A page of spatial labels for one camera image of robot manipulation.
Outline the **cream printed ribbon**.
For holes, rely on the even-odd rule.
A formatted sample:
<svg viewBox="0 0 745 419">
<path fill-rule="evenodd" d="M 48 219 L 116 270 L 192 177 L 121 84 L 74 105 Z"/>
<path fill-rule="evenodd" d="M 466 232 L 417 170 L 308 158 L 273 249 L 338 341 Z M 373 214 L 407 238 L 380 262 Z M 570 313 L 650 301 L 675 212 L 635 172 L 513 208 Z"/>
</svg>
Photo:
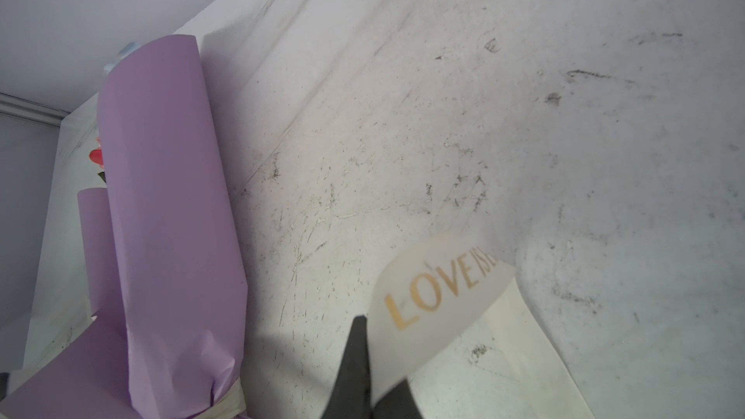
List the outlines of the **cream printed ribbon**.
<svg viewBox="0 0 745 419">
<path fill-rule="evenodd" d="M 367 316 L 371 404 L 485 319 L 539 418 L 591 418 L 524 301 L 516 269 L 456 235 L 428 238 L 381 272 Z"/>
</svg>

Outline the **white blue fake rose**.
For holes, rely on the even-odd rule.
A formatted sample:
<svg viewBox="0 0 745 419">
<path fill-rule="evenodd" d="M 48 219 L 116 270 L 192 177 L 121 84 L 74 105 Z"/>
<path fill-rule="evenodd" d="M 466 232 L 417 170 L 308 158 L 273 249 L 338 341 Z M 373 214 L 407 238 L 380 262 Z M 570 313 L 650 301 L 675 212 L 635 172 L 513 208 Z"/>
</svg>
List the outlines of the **white blue fake rose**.
<svg viewBox="0 0 745 419">
<path fill-rule="evenodd" d="M 124 58 L 127 56 L 130 56 L 132 52 L 135 52 L 140 46 L 137 43 L 129 43 L 127 46 L 125 46 L 116 56 L 116 59 L 112 63 L 108 63 L 104 66 L 104 75 L 108 76 L 114 68 L 116 68 L 116 65 L 118 65 Z"/>
</svg>

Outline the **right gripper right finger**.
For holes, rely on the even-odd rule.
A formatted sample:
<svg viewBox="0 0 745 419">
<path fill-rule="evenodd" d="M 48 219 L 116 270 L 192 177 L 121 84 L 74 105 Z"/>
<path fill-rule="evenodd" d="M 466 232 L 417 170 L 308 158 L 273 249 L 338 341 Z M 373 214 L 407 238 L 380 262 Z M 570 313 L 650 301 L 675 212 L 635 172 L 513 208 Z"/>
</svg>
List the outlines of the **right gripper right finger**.
<svg viewBox="0 0 745 419">
<path fill-rule="evenodd" d="M 406 379 L 376 403 L 372 419 L 423 419 Z"/>
</svg>

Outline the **pink purple wrapping paper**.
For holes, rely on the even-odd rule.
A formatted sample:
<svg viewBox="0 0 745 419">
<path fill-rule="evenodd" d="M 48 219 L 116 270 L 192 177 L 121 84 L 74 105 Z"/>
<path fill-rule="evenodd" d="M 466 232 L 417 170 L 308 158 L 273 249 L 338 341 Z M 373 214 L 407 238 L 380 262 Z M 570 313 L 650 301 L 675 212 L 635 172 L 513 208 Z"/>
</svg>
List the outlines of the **pink purple wrapping paper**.
<svg viewBox="0 0 745 419">
<path fill-rule="evenodd" d="M 6 418 L 242 418 L 246 275 L 196 39 L 120 60 L 97 100 L 106 186 L 79 193 L 91 324 Z"/>
</svg>

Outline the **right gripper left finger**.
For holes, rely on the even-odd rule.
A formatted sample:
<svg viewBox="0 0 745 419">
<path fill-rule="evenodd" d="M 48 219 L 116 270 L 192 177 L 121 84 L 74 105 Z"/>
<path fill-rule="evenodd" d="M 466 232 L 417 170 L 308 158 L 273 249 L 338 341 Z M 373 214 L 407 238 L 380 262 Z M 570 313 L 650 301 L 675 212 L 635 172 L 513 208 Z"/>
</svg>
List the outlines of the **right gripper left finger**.
<svg viewBox="0 0 745 419">
<path fill-rule="evenodd" d="M 372 414 L 367 318 L 358 315 L 351 323 L 334 388 L 321 418 L 367 419 Z"/>
</svg>

